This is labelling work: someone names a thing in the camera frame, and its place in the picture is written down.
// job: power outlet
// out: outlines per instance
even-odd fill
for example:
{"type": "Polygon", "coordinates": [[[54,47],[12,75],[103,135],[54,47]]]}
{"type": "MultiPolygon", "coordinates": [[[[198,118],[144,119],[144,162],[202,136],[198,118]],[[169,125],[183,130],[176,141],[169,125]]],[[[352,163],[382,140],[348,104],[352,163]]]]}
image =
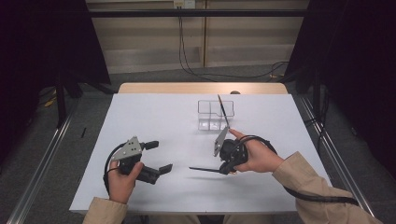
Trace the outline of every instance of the power outlet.
{"type": "Polygon", "coordinates": [[[184,8],[184,0],[174,0],[174,8],[184,8]]]}
{"type": "Polygon", "coordinates": [[[185,0],[184,8],[195,9],[195,0],[185,0]]]}

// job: metal rail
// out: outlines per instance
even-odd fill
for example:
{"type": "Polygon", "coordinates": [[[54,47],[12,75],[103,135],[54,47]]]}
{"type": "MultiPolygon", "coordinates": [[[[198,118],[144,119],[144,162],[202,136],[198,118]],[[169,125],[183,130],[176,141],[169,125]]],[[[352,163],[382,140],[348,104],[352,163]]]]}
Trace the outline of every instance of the metal rail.
{"type": "MultiPolygon", "coordinates": [[[[312,111],[313,106],[306,97],[301,97],[301,100],[303,102],[304,109],[308,114],[309,118],[313,119],[315,117],[312,111]]],[[[322,123],[315,122],[314,127],[318,135],[320,135],[320,131],[322,130],[323,127],[322,123]]],[[[332,160],[332,163],[334,164],[337,173],[340,175],[341,180],[346,186],[346,189],[353,194],[354,198],[359,202],[361,208],[364,209],[366,212],[370,213],[370,215],[374,217],[375,215],[369,203],[367,202],[366,198],[361,192],[361,189],[358,187],[358,184],[355,182],[349,170],[347,169],[346,165],[344,164],[343,159],[338,153],[337,148],[335,147],[334,143],[332,142],[332,139],[330,138],[326,130],[323,130],[322,132],[321,142],[324,148],[326,149],[326,152],[328,153],[330,159],[332,160]]]]}
{"type": "Polygon", "coordinates": [[[44,177],[50,167],[52,159],[54,158],[56,151],[58,150],[59,145],[64,138],[64,135],[69,127],[71,118],[75,113],[79,100],[76,100],[70,109],[70,113],[66,117],[63,125],[56,129],[55,134],[53,135],[49,146],[47,147],[47,151],[45,152],[43,159],[39,163],[35,173],[33,174],[32,179],[30,180],[25,192],[22,194],[20,199],[18,200],[17,205],[9,217],[7,224],[22,224],[25,220],[32,204],[35,200],[35,196],[37,195],[40,187],[43,184],[44,177]]]}

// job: gray carpet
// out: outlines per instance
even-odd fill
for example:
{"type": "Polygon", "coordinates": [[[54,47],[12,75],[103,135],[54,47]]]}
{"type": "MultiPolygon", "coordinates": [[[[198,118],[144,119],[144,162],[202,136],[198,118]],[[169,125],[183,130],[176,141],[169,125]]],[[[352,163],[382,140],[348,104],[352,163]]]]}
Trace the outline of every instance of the gray carpet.
{"type": "MultiPolygon", "coordinates": [[[[285,66],[275,72],[282,74],[285,66]]],[[[196,73],[213,73],[237,76],[257,76],[268,72],[270,65],[219,67],[193,69],[196,73]]],[[[224,82],[265,82],[268,76],[245,77],[211,77],[215,81],[224,82]]],[[[124,82],[196,82],[207,81],[200,77],[187,74],[183,70],[159,71],[137,74],[119,74],[111,76],[112,85],[117,90],[124,82]]],[[[81,84],[84,95],[78,100],[78,107],[64,140],[53,158],[47,171],[43,185],[35,197],[35,201],[24,220],[25,223],[80,223],[82,215],[68,211],[74,198],[79,180],[91,156],[97,136],[102,127],[106,112],[111,103],[111,95],[105,95],[96,89],[81,84]]],[[[301,111],[303,119],[308,119],[296,94],[294,83],[287,84],[288,91],[293,94],[295,102],[301,111]]],[[[74,103],[68,96],[67,104],[74,103]]],[[[40,106],[35,112],[31,125],[26,130],[21,141],[7,157],[0,176],[0,223],[6,223],[18,199],[24,192],[35,168],[40,163],[57,124],[56,105],[40,106]]],[[[392,223],[396,219],[396,182],[387,171],[371,155],[363,139],[351,131],[348,120],[337,106],[330,101],[327,115],[326,130],[339,150],[350,173],[369,201],[375,215],[384,223],[392,223]]],[[[318,135],[312,126],[307,127],[314,144],[318,135]]],[[[323,163],[332,179],[332,184],[343,188],[343,183],[333,169],[329,157],[321,147],[323,163]]],[[[275,223],[302,223],[297,214],[275,215],[275,223]]],[[[128,217],[127,223],[139,223],[137,217],[128,217]]]]}

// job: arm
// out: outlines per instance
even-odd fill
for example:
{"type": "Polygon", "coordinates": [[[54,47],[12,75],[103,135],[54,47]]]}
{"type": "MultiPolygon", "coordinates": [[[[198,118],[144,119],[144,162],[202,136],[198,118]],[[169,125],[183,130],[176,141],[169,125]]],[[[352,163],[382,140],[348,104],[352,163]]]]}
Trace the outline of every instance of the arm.
{"type": "Polygon", "coordinates": [[[134,190],[134,182],[143,168],[138,162],[129,175],[119,173],[118,162],[110,163],[108,173],[109,200],[93,198],[90,209],[84,218],[84,224],[121,223],[126,216],[128,200],[134,190]]]}
{"type": "MultiPolygon", "coordinates": [[[[238,139],[244,136],[236,130],[230,133],[238,139]]],[[[249,159],[235,167],[238,171],[273,172],[280,184],[306,195],[352,196],[345,190],[329,187],[299,152],[283,160],[260,141],[248,141],[246,147],[249,159]]],[[[296,199],[296,207],[304,223],[381,223],[349,203],[311,203],[296,199]]]]}

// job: wall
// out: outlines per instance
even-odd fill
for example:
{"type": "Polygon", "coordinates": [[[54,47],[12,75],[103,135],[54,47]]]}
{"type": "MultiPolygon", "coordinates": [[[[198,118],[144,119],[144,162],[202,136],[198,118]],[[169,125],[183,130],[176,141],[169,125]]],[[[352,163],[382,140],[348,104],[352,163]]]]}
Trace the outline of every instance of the wall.
{"type": "MultiPolygon", "coordinates": [[[[196,0],[196,8],[304,9],[307,0],[196,0]]],[[[167,0],[87,0],[89,9],[170,9],[167,0]]],[[[178,69],[178,18],[92,19],[110,74],[178,69]]],[[[190,67],[288,61],[302,18],[182,18],[190,67]]]]}

